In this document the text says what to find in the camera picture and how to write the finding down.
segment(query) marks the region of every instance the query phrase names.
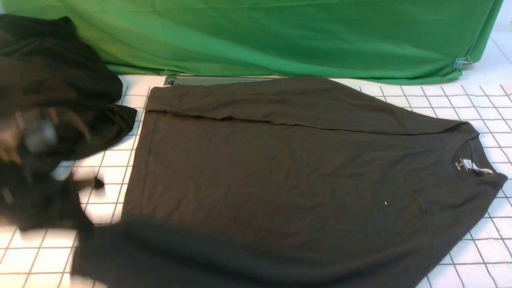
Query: black t-shirt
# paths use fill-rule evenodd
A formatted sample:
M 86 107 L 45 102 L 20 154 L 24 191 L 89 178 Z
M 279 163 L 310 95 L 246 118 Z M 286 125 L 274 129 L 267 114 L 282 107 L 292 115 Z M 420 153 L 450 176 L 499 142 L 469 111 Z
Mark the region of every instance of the black t-shirt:
M 469 123 L 327 79 L 154 88 L 146 111 L 124 221 L 74 260 L 114 288 L 414 287 L 506 181 Z

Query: metal clip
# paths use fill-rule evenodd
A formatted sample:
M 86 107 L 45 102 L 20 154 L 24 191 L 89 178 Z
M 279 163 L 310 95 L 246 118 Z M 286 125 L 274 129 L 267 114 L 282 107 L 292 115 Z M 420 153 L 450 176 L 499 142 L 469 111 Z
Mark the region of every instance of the metal clip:
M 455 59 L 455 63 L 453 64 L 454 71 L 462 71 L 462 69 L 467 69 L 473 66 L 473 62 L 469 56 L 459 57 Z

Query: shirt sleeve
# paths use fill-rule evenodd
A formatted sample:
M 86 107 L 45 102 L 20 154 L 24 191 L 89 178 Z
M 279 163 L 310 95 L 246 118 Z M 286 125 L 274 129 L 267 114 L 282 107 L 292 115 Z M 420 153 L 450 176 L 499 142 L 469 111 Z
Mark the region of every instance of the shirt sleeve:
M 411 112 L 314 77 L 153 88 L 146 111 L 390 135 L 434 134 L 462 124 Z

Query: black clothing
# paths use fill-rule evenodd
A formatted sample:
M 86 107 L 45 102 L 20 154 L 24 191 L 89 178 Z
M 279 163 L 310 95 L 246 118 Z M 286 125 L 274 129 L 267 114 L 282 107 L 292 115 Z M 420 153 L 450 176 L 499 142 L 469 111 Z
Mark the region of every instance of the black clothing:
M 59 145 L 33 163 L 52 171 L 63 160 L 104 150 L 133 128 L 137 111 L 115 105 L 122 82 L 81 42 L 71 20 L 0 15 L 0 117 L 18 110 L 61 106 L 78 113 L 92 143 L 76 129 L 60 126 Z
M 146 112 L 124 221 L 73 263 L 111 288 L 411 288 L 506 181 L 469 123 L 327 79 L 153 88 Z

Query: green fabric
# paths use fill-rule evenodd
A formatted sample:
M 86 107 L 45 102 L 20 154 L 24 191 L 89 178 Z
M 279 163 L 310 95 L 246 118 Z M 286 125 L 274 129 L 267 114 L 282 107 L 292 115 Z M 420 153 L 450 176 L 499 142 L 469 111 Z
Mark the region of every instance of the green fabric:
M 3 0 L 69 16 L 120 74 L 320 76 L 392 84 L 458 78 L 479 60 L 503 0 Z

